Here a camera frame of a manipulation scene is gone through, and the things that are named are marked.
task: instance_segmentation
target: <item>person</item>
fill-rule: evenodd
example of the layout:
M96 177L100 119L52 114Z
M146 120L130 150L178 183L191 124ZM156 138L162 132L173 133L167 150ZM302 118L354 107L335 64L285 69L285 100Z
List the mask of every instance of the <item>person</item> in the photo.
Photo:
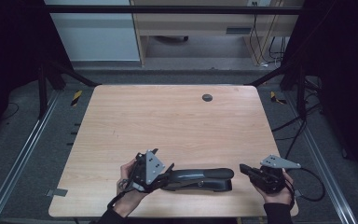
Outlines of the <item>person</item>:
M119 194L126 185L129 173L135 164L135 159L120 167L120 179L117 182L117 194ZM293 179L286 172L283 172L286 180L293 185ZM289 189L284 188L279 193L266 194L263 190L255 187L255 189L264 198L264 210L267 214L268 224L290 224L292 218L290 216L292 195ZM132 190L119 199L112 209L107 209L101 218L96 222L98 224L122 224L127 220L127 216L135 210L141 200L146 197L147 193Z

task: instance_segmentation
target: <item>wooden desk panel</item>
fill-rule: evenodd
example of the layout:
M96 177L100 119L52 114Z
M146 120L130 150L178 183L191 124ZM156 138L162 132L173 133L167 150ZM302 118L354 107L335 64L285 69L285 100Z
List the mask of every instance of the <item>wooden desk panel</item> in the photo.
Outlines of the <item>wooden desk panel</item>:
M208 93L211 102L201 97ZM174 170L227 167L233 190L156 190L132 217L263 216L263 199L239 164L278 155L256 88L250 86L99 86L60 180L53 217L99 217L116 195L119 167L158 148Z

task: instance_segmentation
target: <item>person's left hand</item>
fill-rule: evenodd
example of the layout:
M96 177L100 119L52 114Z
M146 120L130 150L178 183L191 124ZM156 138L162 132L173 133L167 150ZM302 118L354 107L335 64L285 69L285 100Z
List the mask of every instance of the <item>person's left hand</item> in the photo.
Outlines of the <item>person's left hand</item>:
M135 164L135 159L120 167L121 178L117 182L117 194L126 188L128 184L126 180L129 178L133 164ZM132 190L126 193L120 200L115 203L113 210L122 217L127 217L139 205L141 200L146 195L147 193L139 192L136 189Z

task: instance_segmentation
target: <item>gray floor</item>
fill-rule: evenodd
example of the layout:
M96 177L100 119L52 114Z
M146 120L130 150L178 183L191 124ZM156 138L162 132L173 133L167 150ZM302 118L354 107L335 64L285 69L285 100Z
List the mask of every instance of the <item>gray floor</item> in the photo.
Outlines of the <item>gray floor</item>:
M78 72L103 84L242 85L262 77L274 67L275 63L270 63L268 67L254 66L240 37L191 36L187 42L183 42L180 38L152 38L146 64L143 67L126 65L116 67L114 70L79 69ZM48 215L51 198L45 196L45 193L47 189L55 189L58 185L71 151L70 143L76 138L71 133L78 129L76 124L83 118L92 95L92 88L70 77L64 76L64 78L67 87L59 92L57 105L52 111L50 120L7 200L0 216L2 223L73 222L71 219L53 218ZM290 100L288 98L296 97L294 92L280 90L278 85L280 79L276 77L258 87L271 129L296 116L290 104L282 105L270 100L271 91L277 94L278 99ZM70 103L75 91L78 90L83 91L82 96L77 106L72 107ZM15 113L17 106L19 109L12 117L3 119L0 123L0 187L37 122L37 83L32 82L14 90L10 95L10 102L16 105L10 104L3 118ZM318 103L318 98L311 95L307 106ZM348 203L350 211L358 222L358 164L356 161L342 158L335 135L324 115L319 113L321 109L308 115L307 127L337 181L338 189L342 191L345 202ZM298 128L298 123L295 123L274 133L282 156L290 147L292 139L279 139L294 136ZM306 134L302 133L294 144L289 160L299 162L317 173L317 163L312 158L312 150ZM291 175L296 181L296 188L301 189L305 195L317 197L321 192L318 182L311 176L300 172L292 172ZM338 215L339 207L335 204L333 196L335 195L328 193L317 203L297 198L299 214L294 217L295 223L341 223L342 219ZM243 217L242 223L260 223L260 219Z

